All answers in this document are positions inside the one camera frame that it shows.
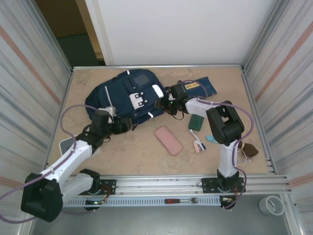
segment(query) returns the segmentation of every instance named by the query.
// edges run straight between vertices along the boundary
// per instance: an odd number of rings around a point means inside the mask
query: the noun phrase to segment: blue pencil case
[[[217,94],[215,88],[211,84],[208,77],[199,78],[196,80],[197,82],[201,83],[206,89],[207,96],[212,96]],[[185,86],[185,89],[187,91],[188,96],[203,96],[205,97],[205,92],[203,90],[203,87],[201,87],[196,82],[184,82],[183,85]]]

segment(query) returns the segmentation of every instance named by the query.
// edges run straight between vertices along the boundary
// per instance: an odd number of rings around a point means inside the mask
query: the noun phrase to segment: navy blue backpack
[[[98,85],[86,98],[85,104],[95,108],[116,108],[118,117],[127,117],[134,126],[164,113],[155,102],[167,93],[150,70],[127,70]],[[91,119],[94,110],[86,108]]]

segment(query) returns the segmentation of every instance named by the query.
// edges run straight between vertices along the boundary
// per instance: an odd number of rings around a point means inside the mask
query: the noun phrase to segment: green wallet
[[[200,131],[202,127],[203,119],[204,118],[199,115],[192,114],[189,124],[188,124],[188,129]]]

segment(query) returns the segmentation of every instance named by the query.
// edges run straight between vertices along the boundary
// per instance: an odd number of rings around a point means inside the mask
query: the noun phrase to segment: yellow label
[[[198,87],[198,86],[200,86],[198,83],[193,82],[193,83],[189,83],[189,84],[185,85],[185,88],[186,88],[186,90],[189,90],[191,88]]]

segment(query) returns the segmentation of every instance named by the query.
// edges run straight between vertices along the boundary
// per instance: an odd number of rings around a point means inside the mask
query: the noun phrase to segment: brown pouch
[[[238,144],[238,148],[240,149],[242,148],[242,146],[243,146],[243,143],[242,141],[240,141],[240,143]],[[250,143],[245,143],[242,151],[249,158],[254,157],[255,155],[259,153],[259,151]]]

